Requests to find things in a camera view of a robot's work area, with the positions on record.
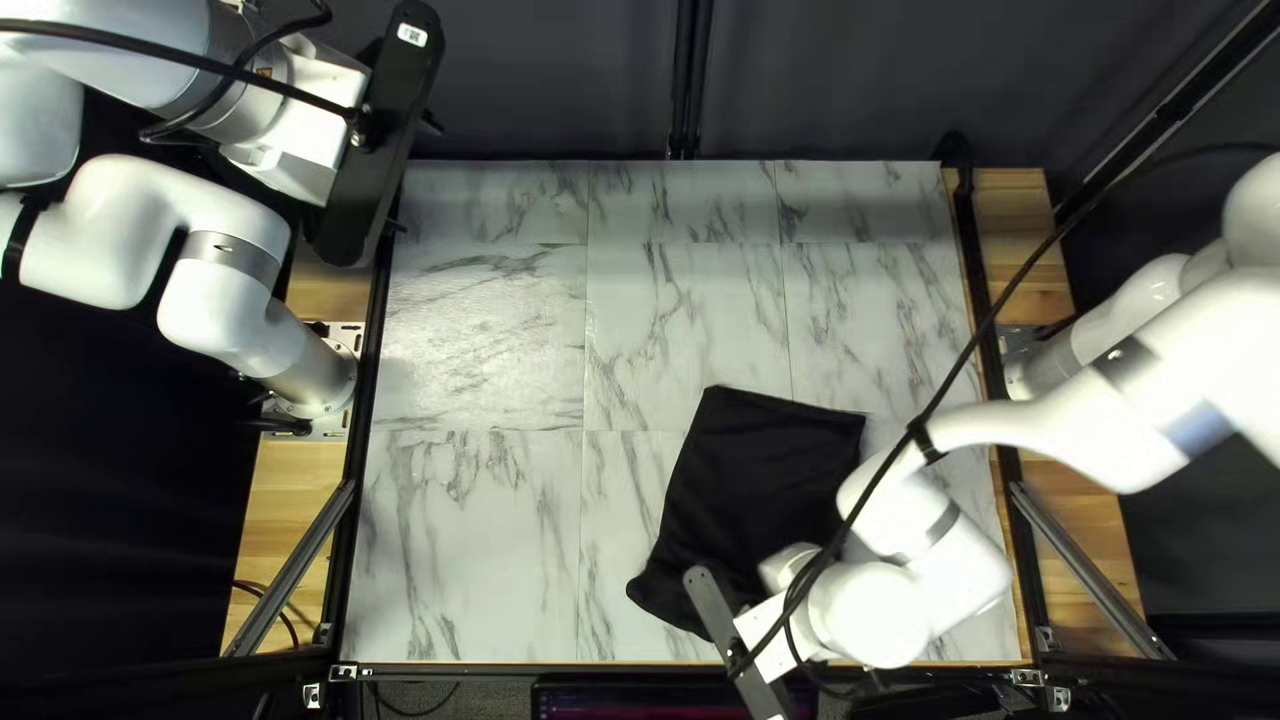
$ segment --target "black cloth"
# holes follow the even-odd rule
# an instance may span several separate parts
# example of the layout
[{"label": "black cloth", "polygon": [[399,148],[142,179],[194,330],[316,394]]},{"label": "black cloth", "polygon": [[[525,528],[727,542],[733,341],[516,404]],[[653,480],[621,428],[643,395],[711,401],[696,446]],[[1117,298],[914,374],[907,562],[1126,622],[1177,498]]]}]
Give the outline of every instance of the black cloth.
[{"label": "black cloth", "polygon": [[836,489],[858,468],[865,418],[709,387],[671,473],[658,539],[627,597],[710,639],[685,593],[705,565],[735,610],[768,598],[756,565],[795,542],[840,529]]}]

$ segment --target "cable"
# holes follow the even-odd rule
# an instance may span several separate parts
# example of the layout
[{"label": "cable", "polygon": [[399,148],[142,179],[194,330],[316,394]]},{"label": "cable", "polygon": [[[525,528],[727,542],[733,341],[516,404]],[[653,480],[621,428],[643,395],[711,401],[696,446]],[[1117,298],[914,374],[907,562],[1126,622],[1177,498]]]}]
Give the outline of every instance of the cable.
[{"label": "cable", "polygon": [[264,415],[261,418],[236,420],[236,424],[262,433],[293,433],[296,437],[307,437],[311,434],[311,420],[302,420],[300,418]]},{"label": "cable", "polygon": [[[262,600],[262,592],[250,587],[244,583],[244,580],[232,580],[232,587],[244,591],[248,594],[257,596],[259,600]],[[289,623],[289,619],[284,615],[283,610],[280,611],[280,621],[284,623],[284,629],[289,630],[289,638],[293,639],[293,650],[300,650],[302,643],[298,642],[298,632],[293,629],[293,623]]]},{"label": "cable", "polygon": [[[236,580],[236,582],[237,583],[243,583],[243,584],[246,584],[246,585],[248,585],[251,588],[255,588],[257,591],[261,591],[261,592],[266,592],[268,591],[268,585],[265,585],[262,583],[259,583],[257,580]],[[303,612],[302,610],[300,610],[297,605],[293,605],[292,600],[291,601],[285,601],[284,606],[293,611],[293,615],[297,616],[297,620],[301,624],[306,625],[308,629],[312,629],[312,630],[316,628],[316,621],[312,620],[312,619],[310,619],[310,618],[307,618],[307,614]]]},{"label": "cable", "polygon": [[374,700],[378,701],[374,705],[374,708],[378,710],[378,717],[379,717],[379,720],[383,716],[383,711],[381,711],[383,707],[385,707],[387,710],[390,710],[392,712],[394,712],[396,715],[399,715],[401,717],[426,717],[428,715],[430,715],[430,714],[435,712],[436,710],[444,707],[444,703],[449,702],[449,700],[453,698],[453,693],[458,692],[460,687],[462,687],[462,683],[453,683],[453,687],[449,688],[449,692],[444,693],[444,698],[440,700],[440,702],[433,705],[431,707],[428,707],[426,710],[421,710],[421,711],[416,711],[416,712],[410,712],[410,711],[406,711],[406,710],[401,710],[401,708],[396,707],[394,705],[387,702],[387,700],[383,698],[383,693],[378,691],[378,683],[369,683],[369,691],[371,693],[374,693]]},{"label": "cable", "polygon": [[45,20],[13,20],[13,19],[0,19],[0,32],[22,32],[27,35],[61,37],[64,40],[78,40],[81,42],[92,42],[93,45],[102,45],[105,47],[115,47],[116,50],[137,53],[140,55],[147,55],[148,58],[155,58],[157,60],[166,60],[169,63],[177,63],[179,65],[186,65],[188,68],[207,70],[227,78],[243,82],[246,85],[252,85],[255,87],[261,87],[262,90],[270,90],[271,92],[278,92],[292,100],[306,102],[307,105],[319,108],[326,113],[333,113],[334,115],[338,115],[339,118],[347,120],[348,124],[355,123],[360,118],[360,111],[355,108],[347,108],[332,100],[325,100],[319,95],[312,95],[305,90],[298,90],[292,85],[287,85],[280,81],[260,76],[255,72],[246,70],[244,68],[238,68],[234,65],[228,65],[227,63],[211,60],[209,58],[205,58],[204,55],[186,53],[183,50],[178,50],[177,47],[169,47],[168,45],[159,45],[156,42],[138,40],[137,37],[129,37],[127,35],[118,35],[114,32],[73,26],[68,23],[50,23]]},{"label": "cable", "polygon": [[[1065,237],[1068,233],[1075,229],[1075,227],[1080,224],[1084,217],[1092,213],[1093,209],[1097,208],[1112,192],[1115,192],[1116,188],[1137,178],[1144,177],[1157,168],[1188,160],[1190,158],[1197,158],[1201,155],[1221,152],[1225,150],[1280,151],[1280,146],[1261,143],[1261,142],[1225,142],[1217,145],[1208,145],[1204,147],[1197,147],[1184,152],[1166,155],[1165,158],[1155,160],[1151,164],[1144,165],[1143,168],[1135,168],[1134,170],[1130,170],[1129,173],[1117,177],[1111,184],[1105,187],[1096,196],[1093,196],[1093,199],[1085,202],[1079,210],[1073,213],[1055,232],[1050,233],[1048,237],[1041,241],[1041,243],[1036,247],[1036,250],[1032,251],[1032,254],[1027,258],[1027,261],[1023,263],[1021,268],[1019,268],[1018,272],[1014,273],[1014,277],[1010,278],[1009,284],[1005,286],[1004,292],[1000,293],[1000,297],[996,299],[996,302],[992,304],[991,311],[987,313],[987,315],[983,316],[982,322],[978,323],[977,328],[974,328],[973,336],[969,338],[969,342],[966,342],[964,348],[960,351],[960,356],[956,359],[955,364],[951,365],[951,370],[947,373],[946,378],[943,378],[942,383],[938,384],[938,389],[933,393],[933,397],[929,398],[929,402],[924,406],[920,414],[916,415],[915,419],[913,419],[910,423],[908,423],[908,427],[909,428],[923,427],[924,423],[928,421],[928,419],[938,409],[938,405],[942,404],[942,398],[946,396],[947,391],[951,389],[951,386],[955,383],[956,378],[959,378],[960,373],[964,372],[964,366],[968,363],[969,356],[973,355],[974,348],[978,347],[979,338],[983,337],[986,333],[991,332],[992,327],[996,323],[996,315],[998,315],[1000,311],[1004,310],[1005,305],[1009,302],[1009,299],[1014,295],[1014,291],[1027,278],[1027,275],[1030,273],[1036,263],[1038,263],[1039,259],[1043,258],[1044,254],[1048,252],[1048,250],[1053,247],[1055,243],[1057,243],[1060,240],[1062,240],[1062,237]],[[972,178],[961,178],[961,182],[972,182]],[[893,465],[893,461],[897,460],[897,456],[901,455],[902,450],[906,448],[906,446],[911,442],[911,439],[913,436],[910,432],[904,433],[902,437],[899,438],[897,443],[893,445],[892,450],[890,450],[888,455],[884,457],[884,461],[881,462],[879,468],[876,469],[876,473],[872,475],[870,482],[867,483],[865,488],[863,488],[861,495],[858,497],[858,502],[854,503],[854,507],[852,510],[850,510],[849,516],[845,518],[845,521],[840,525],[840,529],[836,532],[836,537],[833,537],[831,542],[827,543],[827,546],[823,547],[822,551],[813,557],[813,560],[806,562],[800,569],[800,571],[796,573],[795,579],[787,587],[787,592],[783,596],[782,614],[769,626],[769,630],[764,633],[764,635],[759,639],[759,642],[756,642],[750,651],[744,653],[733,664],[733,666],[730,667],[731,678],[736,679],[741,676],[741,674],[755,662],[756,657],[760,656],[764,648],[768,647],[771,642],[773,642],[773,638],[776,638],[778,633],[782,632],[783,628],[786,628],[787,630],[788,648],[792,651],[792,655],[795,656],[794,660],[799,659],[799,653],[795,651],[795,643],[790,638],[791,623],[788,620],[804,602],[804,598],[808,596],[809,589],[818,580],[818,577],[822,574],[822,571],[829,568],[835,562],[836,553],[845,544],[845,539],[852,530],[854,521],[858,520],[859,512],[861,512],[863,507],[867,505],[867,501],[870,498],[872,492],[876,491],[876,487],[879,486],[886,473],[888,473],[888,469]]]},{"label": "cable", "polygon": [[[330,20],[333,20],[333,10],[329,9],[329,5],[325,4],[324,0],[311,0],[311,4],[315,5],[315,9],[317,10],[315,15],[308,15],[306,18],[284,23],[280,27],[273,29],[271,32],[268,32],[262,37],[259,37],[257,40],[251,42],[248,47],[246,47],[239,55],[237,55],[236,61],[232,64],[236,65],[237,68],[243,68],[255,56],[257,56],[257,54],[261,53],[264,47],[275,42],[276,40],[293,35],[296,32],[302,32],[305,29],[311,29],[328,24]],[[200,102],[196,102],[196,105],[192,106],[186,113],[138,131],[138,140],[154,145],[177,145],[177,142],[161,142],[161,141],[165,137],[169,137],[170,135],[174,135],[184,129],[187,126],[192,123],[192,120],[207,113],[214,105],[218,104],[219,100],[223,99],[227,91],[232,88],[232,85],[234,85],[234,82],[236,82],[234,79],[224,76],[221,82],[219,82],[218,86],[214,87],[214,90],[211,90],[207,95],[205,95],[200,100]]]}]

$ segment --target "label sticker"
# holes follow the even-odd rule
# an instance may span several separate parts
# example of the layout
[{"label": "label sticker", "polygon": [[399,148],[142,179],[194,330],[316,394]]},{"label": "label sticker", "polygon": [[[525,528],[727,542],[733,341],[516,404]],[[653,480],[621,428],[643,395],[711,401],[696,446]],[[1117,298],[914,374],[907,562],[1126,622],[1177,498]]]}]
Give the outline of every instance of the label sticker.
[{"label": "label sticker", "polygon": [[420,27],[413,27],[408,23],[401,23],[399,29],[396,31],[396,37],[399,37],[410,45],[417,45],[419,47],[426,47],[426,31]]}]

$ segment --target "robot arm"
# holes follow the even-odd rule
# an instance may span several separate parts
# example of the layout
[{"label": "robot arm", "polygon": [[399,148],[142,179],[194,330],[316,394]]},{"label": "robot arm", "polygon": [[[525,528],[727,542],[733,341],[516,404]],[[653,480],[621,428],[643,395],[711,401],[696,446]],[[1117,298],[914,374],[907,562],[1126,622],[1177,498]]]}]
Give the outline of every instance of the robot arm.
[{"label": "robot arm", "polygon": [[97,307],[133,307],[174,231],[186,231],[160,300],[160,332],[257,379],[298,416],[326,415],[349,398],[355,360],[271,297],[289,227],[268,208],[157,163],[102,155],[79,169],[63,202],[15,238],[23,213],[32,211],[18,193],[0,193],[0,255],[13,255],[8,243],[23,243],[15,264],[22,284]]},{"label": "robot arm", "polygon": [[[1272,156],[1233,190],[1222,240],[1190,260],[1155,261],[1121,291],[1149,291],[1152,278],[1176,277],[1167,301],[1152,301],[1149,292],[1146,300],[1112,299],[1091,314],[1094,324],[1083,336],[1073,333],[1076,348],[1096,346],[1078,357],[1084,366],[1033,400],[978,402],[934,415],[925,425],[934,447],[1033,450],[1120,493],[1149,488],[1234,433],[1280,465],[1270,380],[1280,338],[1268,332],[1280,316],[1277,188],[1280,156]],[[1116,314],[1117,307],[1138,310]],[[870,457],[845,480],[836,498],[841,515],[887,456]],[[925,465],[919,448],[904,448],[852,525],[870,557],[846,552],[792,615],[803,657],[901,666],[1007,589],[1007,557],[919,474]],[[781,615],[782,591],[817,550],[790,547],[760,565],[777,594],[735,620],[749,646]],[[794,666],[781,634],[756,659],[767,682]]]},{"label": "robot arm", "polygon": [[1222,209],[1222,237],[1194,256],[1156,258],[1070,328],[1056,334],[1030,359],[1005,370],[1009,395],[1028,400],[1044,395],[1137,331],[1201,283],[1233,268],[1280,265],[1280,155],[1245,173]]},{"label": "robot arm", "polygon": [[[250,18],[221,0],[23,0],[5,4],[0,17],[128,35],[223,63],[233,63],[255,37]],[[248,68],[347,108],[360,104],[370,74],[301,35],[265,46]],[[79,83],[168,119],[195,108],[220,81],[123,50],[0,33],[6,100],[0,109],[0,187],[69,172],[79,143]],[[342,118],[244,83],[233,83],[188,127],[268,187],[317,206],[329,199],[349,137]]]}]

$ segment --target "marble surface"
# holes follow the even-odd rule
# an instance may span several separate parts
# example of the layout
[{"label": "marble surface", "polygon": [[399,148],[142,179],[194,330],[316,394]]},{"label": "marble surface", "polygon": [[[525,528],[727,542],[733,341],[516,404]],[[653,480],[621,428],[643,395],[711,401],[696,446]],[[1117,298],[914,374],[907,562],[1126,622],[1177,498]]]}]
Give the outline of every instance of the marble surface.
[{"label": "marble surface", "polygon": [[404,172],[401,222],[417,237],[586,242],[585,161],[419,161]]},{"label": "marble surface", "polygon": [[777,163],[782,242],[951,242],[936,163]]},{"label": "marble surface", "polygon": [[380,427],[582,427],[584,246],[413,238],[394,258]]},{"label": "marble surface", "polygon": [[344,655],[575,661],[581,464],[581,432],[375,430]]},{"label": "marble surface", "polygon": [[593,163],[594,242],[778,242],[772,161]]},{"label": "marble surface", "polygon": [[[402,220],[349,660],[717,662],[625,591],[701,389],[868,413],[872,452],[969,333],[931,163],[421,163]],[[980,451],[931,473],[1002,543]],[[922,660],[1018,655],[1006,597]]]},{"label": "marble surface", "polygon": [[681,432],[586,433],[579,555],[579,659],[718,662],[716,646],[640,610],[626,593],[658,539]]},{"label": "marble surface", "polygon": [[593,245],[586,297],[589,430],[686,430],[713,384],[791,397],[777,246]]}]

